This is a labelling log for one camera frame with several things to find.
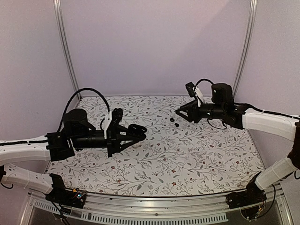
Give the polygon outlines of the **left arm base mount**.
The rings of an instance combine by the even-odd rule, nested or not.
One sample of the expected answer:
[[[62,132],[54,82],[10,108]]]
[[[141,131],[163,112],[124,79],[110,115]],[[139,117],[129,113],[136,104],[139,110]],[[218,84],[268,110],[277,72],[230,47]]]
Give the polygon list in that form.
[[[53,173],[49,175],[52,178],[52,190],[45,195],[45,199],[59,205],[83,209],[86,201],[86,191],[79,188],[68,190],[61,176]]]

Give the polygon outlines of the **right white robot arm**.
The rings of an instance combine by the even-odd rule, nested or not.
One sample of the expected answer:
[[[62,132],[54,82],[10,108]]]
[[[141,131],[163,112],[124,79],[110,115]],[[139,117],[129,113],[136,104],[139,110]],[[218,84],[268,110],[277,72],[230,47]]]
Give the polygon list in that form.
[[[258,109],[251,104],[236,103],[232,87],[226,83],[211,85],[211,103],[204,101],[197,85],[185,85],[193,101],[182,105],[175,111],[188,122],[198,123],[201,119],[219,119],[223,124],[236,129],[257,130],[277,135],[293,142],[292,150],[283,159],[257,174],[246,186],[242,200],[253,204],[261,192],[272,184],[285,179],[300,168],[300,118]]]

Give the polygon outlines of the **white earbud charging case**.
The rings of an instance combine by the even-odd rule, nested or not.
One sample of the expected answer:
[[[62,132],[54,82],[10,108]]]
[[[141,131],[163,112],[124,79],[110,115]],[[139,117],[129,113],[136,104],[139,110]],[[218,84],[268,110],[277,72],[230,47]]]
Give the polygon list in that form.
[[[133,147],[136,148],[139,146],[139,144],[140,144],[140,142],[136,142],[136,143],[134,143]]]

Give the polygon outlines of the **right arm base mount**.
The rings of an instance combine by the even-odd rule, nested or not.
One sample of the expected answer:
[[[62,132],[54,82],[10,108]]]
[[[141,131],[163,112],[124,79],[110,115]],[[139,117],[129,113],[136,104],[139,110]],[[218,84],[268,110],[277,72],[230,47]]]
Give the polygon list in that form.
[[[270,207],[265,211],[267,196],[264,190],[261,190],[255,184],[255,180],[258,177],[256,174],[246,185],[246,190],[241,192],[231,192],[226,195],[225,202],[229,206],[229,209],[235,209],[240,207],[246,207],[240,210],[241,215],[248,221],[257,220],[264,217],[273,207],[276,198],[276,188],[273,187],[274,195]]]

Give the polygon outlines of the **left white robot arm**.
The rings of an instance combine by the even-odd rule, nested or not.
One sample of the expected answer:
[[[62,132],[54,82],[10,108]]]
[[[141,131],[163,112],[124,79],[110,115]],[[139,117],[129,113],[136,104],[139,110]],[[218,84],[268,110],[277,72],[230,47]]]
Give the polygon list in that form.
[[[63,179],[56,174],[40,174],[15,166],[23,161],[62,161],[75,156],[83,149],[105,148],[108,157],[146,138],[147,128],[131,124],[120,125],[123,110],[109,112],[105,127],[97,130],[87,118],[84,109],[73,109],[62,118],[63,129],[28,140],[1,142],[0,181],[2,184],[31,188],[43,194],[51,194],[59,203],[66,203],[70,194]]]

